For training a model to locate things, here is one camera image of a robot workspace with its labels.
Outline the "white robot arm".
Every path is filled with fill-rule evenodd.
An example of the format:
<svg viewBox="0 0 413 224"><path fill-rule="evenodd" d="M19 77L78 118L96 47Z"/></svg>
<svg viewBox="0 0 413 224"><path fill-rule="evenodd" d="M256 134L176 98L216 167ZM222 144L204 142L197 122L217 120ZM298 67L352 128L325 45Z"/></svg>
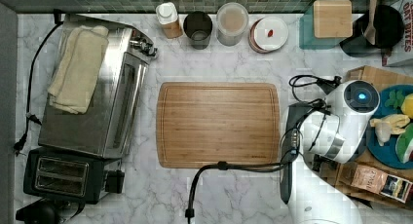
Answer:
<svg viewBox="0 0 413 224"><path fill-rule="evenodd" d="M365 149L364 133L380 96L369 83L344 82L325 92L321 106L300 101L282 114L280 194L294 224L362 224L356 205L316 175L308 155L339 164Z"/></svg>

